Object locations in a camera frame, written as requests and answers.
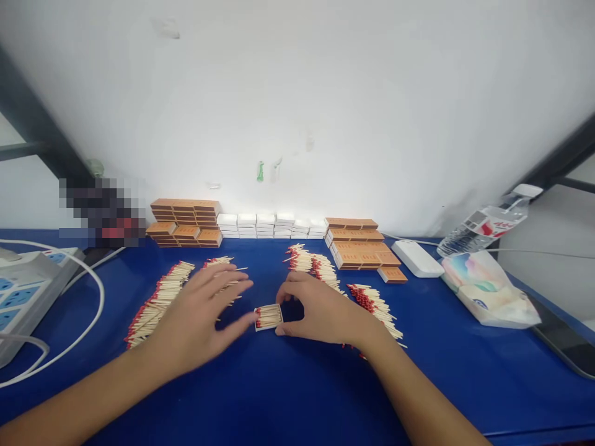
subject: bottle label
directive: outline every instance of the bottle label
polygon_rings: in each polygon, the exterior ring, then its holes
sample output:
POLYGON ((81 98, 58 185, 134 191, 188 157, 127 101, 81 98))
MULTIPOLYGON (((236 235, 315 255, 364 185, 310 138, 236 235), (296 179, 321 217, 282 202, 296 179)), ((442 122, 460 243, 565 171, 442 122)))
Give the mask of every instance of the bottle label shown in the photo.
POLYGON ((476 234, 484 235, 490 238, 499 238, 510 231, 513 227, 517 226, 525 218, 527 218, 527 216, 524 216, 517 221, 511 222, 497 217, 491 217, 482 211, 476 211, 467 220, 465 220, 463 224, 476 234))

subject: finger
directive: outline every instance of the finger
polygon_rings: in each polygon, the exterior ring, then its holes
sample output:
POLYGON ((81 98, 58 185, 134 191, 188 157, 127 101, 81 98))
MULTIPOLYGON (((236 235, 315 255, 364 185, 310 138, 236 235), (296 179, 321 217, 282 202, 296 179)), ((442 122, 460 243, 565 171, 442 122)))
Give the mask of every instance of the finger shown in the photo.
POLYGON ((250 280, 241 281, 240 283, 227 288, 225 291, 220 292, 218 295, 213 297, 213 308, 216 315, 220 315, 230 302, 232 302, 237 296, 246 291, 252 285, 254 285, 254 282, 250 280))
POLYGON ((282 304, 284 300, 289 300, 288 297, 292 295, 296 296, 298 299, 298 294, 300 294, 302 286, 300 283, 297 282, 283 282, 279 287, 279 291, 277 291, 277 296, 275 297, 275 302, 277 304, 282 304))
POLYGON ((305 282, 305 281, 308 281, 313 278, 314 277, 312 277, 310 274, 305 273, 303 271, 292 271, 287 275, 287 279, 285 279, 285 281, 286 282, 305 282))
POLYGON ((233 281, 244 281, 248 278, 248 274, 241 272, 227 271, 220 276, 212 279, 209 283, 200 289, 200 294, 206 296, 207 299, 212 298, 213 294, 220 291, 223 287, 233 281))
POLYGON ((242 333, 253 324, 258 318, 256 313, 248 313, 240 317, 237 321, 230 324, 225 330, 218 331, 215 336, 215 350, 218 353, 223 352, 231 345, 233 341, 242 336, 242 333))
POLYGON ((304 320, 294 321, 294 322, 284 322, 279 324, 277 328, 275 328, 275 334, 277 336, 295 336, 297 338, 308 338, 306 334, 306 324, 304 320))
POLYGON ((221 265, 213 265, 207 268, 201 269, 197 272, 192 278, 186 283, 185 287, 189 287, 190 289, 198 289, 208 283, 215 274, 221 273, 223 271, 233 271, 237 267, 232 264, 221 264, 221 265))

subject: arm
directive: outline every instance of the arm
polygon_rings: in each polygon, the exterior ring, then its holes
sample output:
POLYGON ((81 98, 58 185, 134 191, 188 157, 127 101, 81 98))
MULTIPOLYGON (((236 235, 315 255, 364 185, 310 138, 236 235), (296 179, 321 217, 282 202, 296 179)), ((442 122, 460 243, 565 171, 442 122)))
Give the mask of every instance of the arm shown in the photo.
POLYGON ((2 426, 0 444, 81 444, 155 389, 222 353, 255 320, 249 313, 214 329, 227 304, 252 286, 235 268, 195 274, 147 341, 2 426), (240 283, 215 295, 231 281, 240 283))
POLYGON ((290 273, 280 304, 297 297, 304 318, 286 322, 279 336, 351 344, 366 356, 414 445, 489 445, 482 434, 428 380, 374 316, 328 285, 305 273, 290 273))

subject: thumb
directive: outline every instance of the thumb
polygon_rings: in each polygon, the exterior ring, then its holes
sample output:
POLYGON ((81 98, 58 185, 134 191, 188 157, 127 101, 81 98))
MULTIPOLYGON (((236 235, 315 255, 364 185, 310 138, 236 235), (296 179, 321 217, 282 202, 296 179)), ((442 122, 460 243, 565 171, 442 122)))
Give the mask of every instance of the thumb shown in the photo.
POLYGON ((275 328, 277 336, 295 336, 297 338, 306 338, 304 330, 304 321, 284 322, 275 328))
POLYGON ((242 333, 245 332, 257 318, 258 315, 256 313, 247 313, 227 326, 225 330, 220 331, 218 333, 218 349, 224 351, 233 341, 242 336, 242 333))

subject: hand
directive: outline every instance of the hand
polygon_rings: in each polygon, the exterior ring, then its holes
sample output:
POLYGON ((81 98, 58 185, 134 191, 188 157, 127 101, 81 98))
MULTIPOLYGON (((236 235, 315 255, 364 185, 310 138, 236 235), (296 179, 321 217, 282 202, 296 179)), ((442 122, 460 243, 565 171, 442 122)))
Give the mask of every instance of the hand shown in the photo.
POLYGON ((142 348, 167 378, 183 375, 222 353, 256 320, 254 313, 216 331, 215 321, 227 305, 253 285, 235 265, 215 265, 196 273, 176 296, 142 348), (231 281, 240 281, 214 296, 231 281))
POLYGON ((390 337, 382 323, 367 310, 326 283, 307 273, 289 273, 277 292, 276 302, 294 295, 304 306, 304 318, 280 324, 278 336, 297 336, 332 344, 351 344, 359 349, 380 337, 390 337))

